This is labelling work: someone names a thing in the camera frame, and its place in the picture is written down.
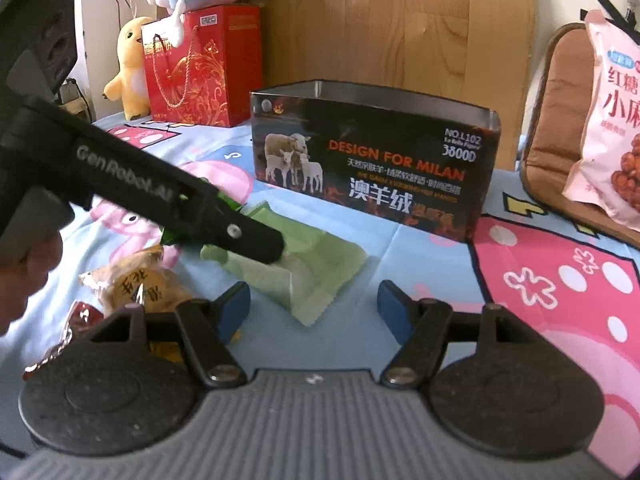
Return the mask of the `left hand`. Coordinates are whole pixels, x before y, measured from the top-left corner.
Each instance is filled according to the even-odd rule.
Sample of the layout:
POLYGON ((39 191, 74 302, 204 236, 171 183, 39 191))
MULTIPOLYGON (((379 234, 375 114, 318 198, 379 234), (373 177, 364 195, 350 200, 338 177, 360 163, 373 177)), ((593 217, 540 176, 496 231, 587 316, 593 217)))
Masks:
POLYGON ((1 269, 0 333, 19 320, 27 309, 28 300, 47 284, 49 273, 62 259, 63 241, 59 232, 35 245, 15 266, 1 269))

